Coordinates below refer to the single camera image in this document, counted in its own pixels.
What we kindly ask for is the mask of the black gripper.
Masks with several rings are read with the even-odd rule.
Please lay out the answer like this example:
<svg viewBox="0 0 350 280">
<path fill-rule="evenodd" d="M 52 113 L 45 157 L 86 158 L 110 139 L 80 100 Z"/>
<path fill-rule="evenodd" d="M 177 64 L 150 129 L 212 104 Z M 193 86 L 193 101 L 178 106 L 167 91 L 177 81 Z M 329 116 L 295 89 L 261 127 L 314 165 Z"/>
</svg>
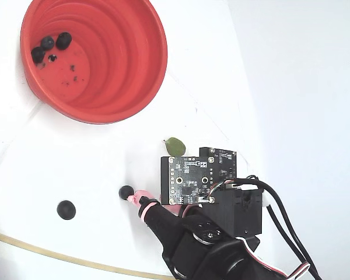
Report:
<svg viewBox="0 0 350 280">
<path fill-rule="evenodd" d="M 128 190 L 127 201 L 163 246 L 163 254 L 194 254 L 194 212 L 215 222 L 232 237 L 249 238 L 262 233 L 262 190 L 221 188 L 207 198 L 205 189 L 180 188 L 180 203 L 162 205 L 143 190 Z"/>
</svg>

